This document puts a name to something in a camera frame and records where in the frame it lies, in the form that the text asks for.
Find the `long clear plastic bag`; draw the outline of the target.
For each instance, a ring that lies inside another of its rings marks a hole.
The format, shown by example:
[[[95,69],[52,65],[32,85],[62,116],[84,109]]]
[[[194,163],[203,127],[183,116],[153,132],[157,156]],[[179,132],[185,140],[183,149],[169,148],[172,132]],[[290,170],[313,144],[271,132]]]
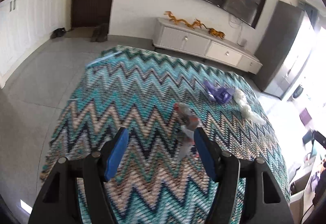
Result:
[[[239,108],[240,108],[242,116],[245,119],[247,119],[253,123],[259,124],[259,125],[266,124],[266,121],[261,116],[259,116],[256,112],[254,112],[247,103],[240,104]]]

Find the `clear red snack wrapper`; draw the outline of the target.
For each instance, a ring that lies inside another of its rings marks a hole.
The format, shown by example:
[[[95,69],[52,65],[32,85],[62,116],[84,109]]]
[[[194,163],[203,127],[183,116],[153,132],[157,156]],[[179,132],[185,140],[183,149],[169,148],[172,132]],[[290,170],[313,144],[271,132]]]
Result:
[[[174,111],[181,121],[181,132],[178,134],[178,140],[181,143],[177,157],[179,162],[191,153],[191,149],[195,145],[194,132],[200,125],[200,119],[187,104],[181,102],[174,104]]]

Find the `white crumpled plastic bag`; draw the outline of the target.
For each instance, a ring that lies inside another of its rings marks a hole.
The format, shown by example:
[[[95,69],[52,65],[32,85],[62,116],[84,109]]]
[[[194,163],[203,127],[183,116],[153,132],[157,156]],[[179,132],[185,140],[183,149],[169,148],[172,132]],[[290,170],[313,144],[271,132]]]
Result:
[[[239,106],[243,106],[248,103],[245,93],[240,89],[235,89],[235,92],[233,94],[233,99]]]

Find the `large purple crumpled bag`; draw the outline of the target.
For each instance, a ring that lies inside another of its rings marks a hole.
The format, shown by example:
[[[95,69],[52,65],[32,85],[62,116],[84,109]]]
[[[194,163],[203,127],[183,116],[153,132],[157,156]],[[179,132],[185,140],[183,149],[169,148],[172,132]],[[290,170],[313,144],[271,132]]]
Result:
[[[235,90],[232,88],[225,87],[215,87],[209,81],[204,81],[204,87],[208,96],[208,99],[212,102],[216,102],[218,104],[226,104],[228,103],[235,93]]]

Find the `zigzag knitted rug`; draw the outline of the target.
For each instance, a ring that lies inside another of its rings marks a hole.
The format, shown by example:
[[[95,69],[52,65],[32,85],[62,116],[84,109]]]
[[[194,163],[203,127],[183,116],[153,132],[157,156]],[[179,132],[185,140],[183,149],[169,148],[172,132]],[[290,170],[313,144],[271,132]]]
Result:
[[[51,137],[40,179],[57,159],[83,158],[102,148],[121,127],[129,143],[115,177],[105,184],[119,223],[202,223],[217,190],[196,153],[178,160],[181,120],[174,104],[199,117],[207,136],[238,158],[263,157],[285,198],[289,178],[271,123],[242,117],[233,101],[208,100],[203,86],[241,90],[252,110],[266,118],[246,80],[233,72],[169,55],[123,47],[102,52],[71,94]]]

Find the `black shoes pair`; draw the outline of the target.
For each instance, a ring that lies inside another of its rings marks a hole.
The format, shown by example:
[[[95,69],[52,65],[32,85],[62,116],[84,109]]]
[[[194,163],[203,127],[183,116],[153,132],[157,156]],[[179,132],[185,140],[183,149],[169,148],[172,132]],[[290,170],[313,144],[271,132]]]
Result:
[[[57,28],[52,32],[50,38],[55,39],[55,38],[63,37],[65,34],[66,34],[66,30],[64,27]]]

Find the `golden tiger figurine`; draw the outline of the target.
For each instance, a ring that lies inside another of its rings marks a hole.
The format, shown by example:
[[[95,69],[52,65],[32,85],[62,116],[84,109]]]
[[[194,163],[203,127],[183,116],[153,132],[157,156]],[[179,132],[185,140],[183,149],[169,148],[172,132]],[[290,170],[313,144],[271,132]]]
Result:
[[[213,37],[218,37],[220,39],[225,38],[225,33],[222,31],[217,31],[214,28],[208,28],[208,33]]]

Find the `brown boots pair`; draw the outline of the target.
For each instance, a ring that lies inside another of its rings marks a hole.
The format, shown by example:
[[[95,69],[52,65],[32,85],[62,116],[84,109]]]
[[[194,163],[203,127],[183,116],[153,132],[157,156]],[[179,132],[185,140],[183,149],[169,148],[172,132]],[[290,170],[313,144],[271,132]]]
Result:
[[[92,34],[91,42],[105,42],[107,41],[108,36],[108,30],[109,30],[109,24],[103,23],[99,26],[97,26]]]

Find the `dark grey tall cabinet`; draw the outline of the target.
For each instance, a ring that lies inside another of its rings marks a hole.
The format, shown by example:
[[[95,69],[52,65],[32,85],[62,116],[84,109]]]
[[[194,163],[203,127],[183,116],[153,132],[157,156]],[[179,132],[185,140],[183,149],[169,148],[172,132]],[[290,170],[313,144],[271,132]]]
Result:
[[[262,64],[253,82],[260,91],[267,92],[287,58],[304,17],[299,7],[278,1],[265,34],[255,51]]]

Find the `golden dragon figurine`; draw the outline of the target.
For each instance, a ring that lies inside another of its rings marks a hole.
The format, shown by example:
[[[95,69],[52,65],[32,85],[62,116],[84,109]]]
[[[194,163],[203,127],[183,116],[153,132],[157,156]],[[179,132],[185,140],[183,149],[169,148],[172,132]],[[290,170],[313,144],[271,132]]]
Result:
[[[196,27],[202,28],[202,26],[206,28],[206,26],[198,19],[195,19],[192,23],[189,23],[185,19],[177,18],[171,11],[165,11],[164,15],[168,16],[169,21],[174,22],[175,25],[178,25],[179,23],[184,23],[187,27],[192,29],[195,29]]]

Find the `white TV console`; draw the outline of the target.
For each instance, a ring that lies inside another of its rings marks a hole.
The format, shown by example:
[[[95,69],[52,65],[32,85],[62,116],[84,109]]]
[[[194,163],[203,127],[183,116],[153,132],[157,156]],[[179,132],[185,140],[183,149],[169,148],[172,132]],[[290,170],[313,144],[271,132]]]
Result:
[[[194,55],[252,74],[257,74],[262,67],[258,58],[243,47],[213,37],[202,29],[192,30],[184,24],[175,25],[166,18],[157,19],[152,43],[157,48]]]

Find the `white wall cabinet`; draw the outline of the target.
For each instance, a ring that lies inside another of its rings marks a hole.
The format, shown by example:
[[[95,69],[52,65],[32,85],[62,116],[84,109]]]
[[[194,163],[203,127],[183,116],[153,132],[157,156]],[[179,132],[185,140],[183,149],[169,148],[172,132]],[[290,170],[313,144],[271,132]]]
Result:
[[[51,33],[66,25],[67,0],[1,0],[1,87]]]

